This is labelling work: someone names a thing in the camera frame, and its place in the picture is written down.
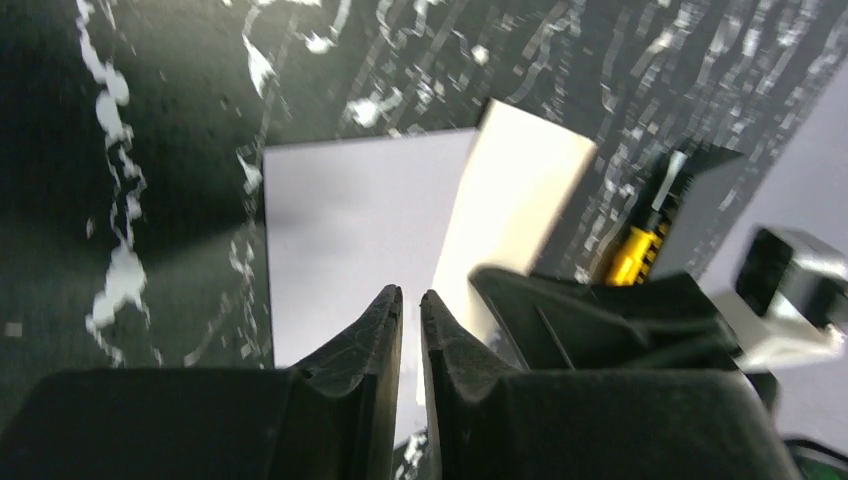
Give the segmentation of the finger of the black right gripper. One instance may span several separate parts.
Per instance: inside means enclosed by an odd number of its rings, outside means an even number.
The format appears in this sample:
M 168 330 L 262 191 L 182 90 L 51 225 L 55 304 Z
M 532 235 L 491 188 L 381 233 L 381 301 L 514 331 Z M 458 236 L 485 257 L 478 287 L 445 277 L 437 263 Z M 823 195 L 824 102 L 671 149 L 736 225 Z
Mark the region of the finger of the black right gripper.
M 608 286 L 485 266 L 470 283 L 527 369 L 737 367 L 733 332 L 686 272 Z

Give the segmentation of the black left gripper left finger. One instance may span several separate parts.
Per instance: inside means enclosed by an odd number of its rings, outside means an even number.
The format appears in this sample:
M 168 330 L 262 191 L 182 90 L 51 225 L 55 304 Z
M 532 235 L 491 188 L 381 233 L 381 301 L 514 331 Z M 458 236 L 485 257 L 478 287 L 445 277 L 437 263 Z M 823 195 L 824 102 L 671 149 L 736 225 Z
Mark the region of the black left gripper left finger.
M 387 479 L 403 324 L 388 285 L 285 369 L 65 371 L 1 438 L 5 479 Z

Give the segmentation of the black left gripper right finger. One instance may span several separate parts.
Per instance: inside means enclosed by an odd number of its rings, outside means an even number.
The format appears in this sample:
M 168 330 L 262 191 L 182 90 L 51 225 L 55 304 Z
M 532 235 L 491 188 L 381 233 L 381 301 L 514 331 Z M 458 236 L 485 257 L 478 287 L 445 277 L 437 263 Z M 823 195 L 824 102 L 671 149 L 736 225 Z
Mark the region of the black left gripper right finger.
M 796 479 L 750 383 L 715 370 L 522 371 L 421 304 L 438 479 Z

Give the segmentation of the brown kraft envelope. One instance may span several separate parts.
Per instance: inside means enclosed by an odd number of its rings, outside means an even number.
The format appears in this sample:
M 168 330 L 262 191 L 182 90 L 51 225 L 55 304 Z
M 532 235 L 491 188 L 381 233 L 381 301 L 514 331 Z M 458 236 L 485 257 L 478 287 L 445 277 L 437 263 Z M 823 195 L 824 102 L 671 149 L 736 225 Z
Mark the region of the brown kraft envelope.
M 431 284 L 483 343 L 499 328 L 470 283 L 482 266 L 532 270 L 597 150 L 596 143 L 499 100 L 467 155 Z

